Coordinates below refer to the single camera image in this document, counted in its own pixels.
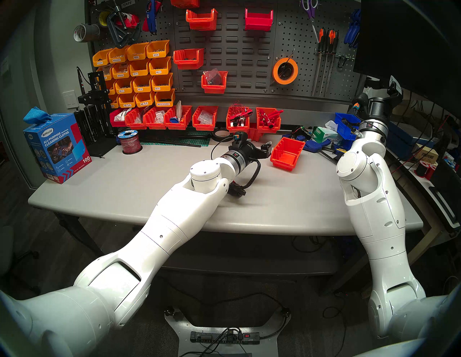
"purple scissors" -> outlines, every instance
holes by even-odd
[[[314,35],[318,43],[319,37],[317,36],[317,31],[315,30],[314,17],[315,17],[315,8],[319,5],[319,0],[315,0],[315,5],[312,0],[301,0],[301,3],[302,3],[302,8],[304,9],[305,12],[307,12],[307,16],[312,22],[312,29],[314,30]]]

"pegboard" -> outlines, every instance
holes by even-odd
[[[136,2],[123,9],[139,16],[143,22],[147,0]],[[321,27],[339,31],[337,54],[355,57],[355,49],[343,44],[349,28],[351,12],[360,7],[356,1],[319,2],[316,9],[315,26],[317,32]],[[317,66],[318,54],[316,39],[311,21],[299,1],[287,0],[200,0],[200,7],[192,9],[196,13],[210,12],[216,8],[219,12],[215,31],[191,30],[185,19],[185,9],[163,1],[162,11],[157,15],[157,35],[142,32],[138,42],[170,40],[170,53],[187,48],[204,48],[204,65],[198,70],[178,70],[172,64],[173,83],[177,94],[202,94],[201,75],[204,70],[217,68],[228,71],[225,94],[252,94],[268,96],[270,94],[284,97],[311,98],[313,79]],[[249,12],[269,13],[274,10],[271,31],[245,31],[245,8]],[[92,23],[96,23],[98,12],[90,9]],[[95,50],[113,47],[109,34],[95,42]],[[280,85],[272,78],[272,68],[280,58],[290,56],[298,64],[297,78],[289,85]],[[323,70],[329,70],[331,55],[322,56],[321,68],[315,98],[323,99],[320,93]],[[352,71],[354,62],[348,60],[344,67],[337,67],[338,58],[334,59],[330,84],[325,96],[327,101],[349,103],[355,93],[359,74]],[[323,86],[326,84],[326,73]]]

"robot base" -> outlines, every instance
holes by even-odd
[[[259,332],[260,337],[270,335],[277,331],[284,322],[284,317],[281,313],[281,308],[275,310],[271,318],[262,326],[259,327],[245,327],[241,328],[243,333],[254,333]],[[285,326],[290,322],[291,315],[287,317]],[[166,316],[165,320],[173,328],[179,338],[179,348],[178,356],[189,351],[203,351],[209,343],[204,343],[201,345],[198,342],[190,342],[190,333],[195,332],[205,332],[210,334],[220,334],[226,328],[225,327],[197,327],[192,325],[184,314],[178,309],[174,309],[173,316]],[[268,339],[260,340],[258,345],[242,345],[247,354],[243,352],[243,349],[239,344],[219,344],[216,352],[219,352],[222,356],[242,356],[242,357],[278,357],[277,349],[277,337],[282,332],[280,330],[277,334],[269,337]],[[216,344],[213,344],[210,348],[213,349],[216,347]]]

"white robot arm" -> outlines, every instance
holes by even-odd
[[[269,157],[270,143],[258,149],[247,138],[237,132],[222,157],[194,164],[160,199],[141,231],[122,249],[88,265],[74,286],[23,301],[0,291],[29,340],[52,356],[86,356],[111,328],[122,328],[148,296],[163,263],[235,188],[234,178],[249,163]]]

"orange tape roll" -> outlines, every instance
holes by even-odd
[[[287,62],[286,58],[279,59],[276,62],[274,68],[272,69],[272,77],[274,77],[275,81],[279,84],[290,84],[296,79],[296,76],[298,75],[298,65],[296,64],[296,62],[292,59],[289,59],[288,64],[284,65],[284,63],[286,62]],[[291,75],[288,78],[279,74],[279,69],[280,71],[283,71],[283,67],[280,68],[280,66],[282,65],[287,66],[286,72],[291,71]]]

